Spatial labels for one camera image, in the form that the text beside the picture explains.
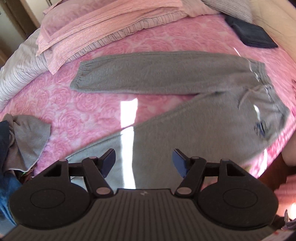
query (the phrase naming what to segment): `crumpled gray cloth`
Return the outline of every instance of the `crumpled gray cloth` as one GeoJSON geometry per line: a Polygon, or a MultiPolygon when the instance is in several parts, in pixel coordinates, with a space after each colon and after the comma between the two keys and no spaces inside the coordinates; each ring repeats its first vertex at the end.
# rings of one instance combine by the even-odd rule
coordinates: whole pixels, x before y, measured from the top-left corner
{"type": "Polygon", "coordinates": [[[3,172],[29,171],[38,161],[49,139],[50,124],[31,115],[6,114],[2,121],[8,121],[10,132],[10,144],[3,172]]]}

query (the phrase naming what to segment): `rose pattern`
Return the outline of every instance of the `rose pattern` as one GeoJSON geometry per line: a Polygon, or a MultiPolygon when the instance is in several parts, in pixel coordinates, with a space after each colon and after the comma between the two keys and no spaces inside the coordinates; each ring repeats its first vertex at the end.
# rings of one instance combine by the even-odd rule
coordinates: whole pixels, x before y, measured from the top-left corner
{"type": "Polygon", "coordinates": [[[50,139],[37,162],[35,174],[38,174],[54,161],[119,131],[121,101],[138,99],[135,123],[139,123],[191,98],[72,91],[69,85],[81,61],[109,54],[143,51],[200,50],[237,55],[234,48],[242,57],[266,64],[278,95],[292,112],[277,141],[246,164],[250,166],[250,173],[257,177],[266,167],[263,160],[270,165],[296,129],[296,64],[282,48],[269,50],[245,46],[220,15],[184,18],[145,29],[65,64],[55,75],[46,72],[21,90],[0,113],[0,117],[3,118],[6,113],[31,114],[52,125],[50,139]]]}

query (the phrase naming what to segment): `drawstring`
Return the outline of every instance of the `drawstring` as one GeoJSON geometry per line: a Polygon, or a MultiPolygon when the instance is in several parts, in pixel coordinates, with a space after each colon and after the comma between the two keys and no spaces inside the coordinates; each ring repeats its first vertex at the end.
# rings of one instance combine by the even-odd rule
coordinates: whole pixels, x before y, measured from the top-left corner
{"type": "Polygon", "coordinates": [[[241,107],[244,100],[248,97],[249,93],[255,93],[257,91],[260,91],[263,88],[267,89],[270,86],[271,86],[270,84],[267,84],[267,85],[257,85],[257,86],[255,86],[253,88],[248,88],[246,93],[244,93],[243,97],[239,101],[238,109],[241,107]]]}

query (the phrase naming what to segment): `gray garment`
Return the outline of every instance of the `gray garment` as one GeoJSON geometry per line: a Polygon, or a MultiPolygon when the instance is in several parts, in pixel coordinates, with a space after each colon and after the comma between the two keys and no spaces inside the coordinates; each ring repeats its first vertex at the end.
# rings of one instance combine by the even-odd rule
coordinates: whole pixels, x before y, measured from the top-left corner
{"type": "Polygon", "coordinates": [[[27,172],[38,161],[50,136],[50,124],[31,115],[6,114],[10,145],[3,165],[3,172],[20,170],[27,172]]]}
{"type": "MultiPolygon", "coordinates": [[[[165,94],[199,94],[169,112],[103,138],[67,157],[69,162],[80,162],[85,157],[101,156],[109,148],[114,148],[118,156],[114,168],[106,178],[113,189],[125,186],[122,173],[128,168],[128,164],[124,164],[126,160],[121,156],[122,152],[127,151],[123,150],[122,142],[130,135],[126,132],[132,129],[132,169],[136,188],[175,190],[182,178],[172,164],[173,149],[178,148],[187,156],[200,156],[211,162],[228,158],[243,165],[271,145],[285,126],[289,110],[277,96],[265,72],[264,64],[260,62],[223,54],[202,54],[205,61],[200,60],[193,65],[190,64],[190,59],[184,60],[179,56],[181,67],[178,71],[174,70],[176,65],[168,63],[170,60],[167,59],[162,65],[165,67],[157,68],[154,63],[150,63],[154,67],[146,69],[143,76],[140,76],[141,71],[133,69],[133,65],[141,65],[140,59],[133,61],[133,58],[139,55],[127,55],[129,60],[123,58],[123,62],[115,58],[115,63],[112,64],[110,60],[103,65],[95,59],[93,65],[98,68],[88,62],[88,68],[93,69],[89,72],[90,76],[93,76],[91,79],[95,79],[95,74],[102,75],[102,72],[106,71],[105,68],[116,65],[114,68],[118,71],[115,70],[114,74],[110,72],[109,86],[115,89],[114,92],[121,92],[125,87],[116,79],[123,78],[123,83],[128,85],[128,82],[125,82],[128,78],[123,74],[127,70],[122,66],[130,63],[130,79],[145,81],[139,81],[140,86],[134,86],[133,89],[137,89],[136,91],[125,89],[129,93],[155,93],[157,90],[158,93],[162,93],[158,87],[163,85],[160,89],[165,94]],[[207,60],[209,55],[215,56],[211,64],[210,60],[207,60]],[[161,69],[167,74],[177,74],[178,79],[174,78],[174,74],[165,78],[165,74],[159,72],[161,69]]],[[[89,80],[88,75],[82,77],[81,69],[79,75],[81,82],[84,79],[86,82],[89,80]]],[[[106,85],[101,87],[99,82],[97,89],[104,91],[106,85]]]]}

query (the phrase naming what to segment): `bed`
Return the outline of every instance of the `bed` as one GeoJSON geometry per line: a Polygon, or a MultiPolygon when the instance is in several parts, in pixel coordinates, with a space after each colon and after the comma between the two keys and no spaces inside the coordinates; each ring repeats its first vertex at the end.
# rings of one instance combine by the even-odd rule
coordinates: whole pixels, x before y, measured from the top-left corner
{"type": "Polygon", "coordinates": [[[0,117],[6,113],[27,114],[52,125],[50,139],[37,162],[35,174],[38,174],[56,160],[123,127],[171,110],[190,98],[72,91],[69,85],[81,61],[110,54],[176,50],[228,53],[266,64],[268,75],[291,114],[277,141],[244,166],[253,176],[260,176],[296,129],[296,64],[281,47],[258,49],[243,45],[222,15],[184,18],[145,29],[63,65],[55,75],[46,72],[11,99],[0,117]]]}

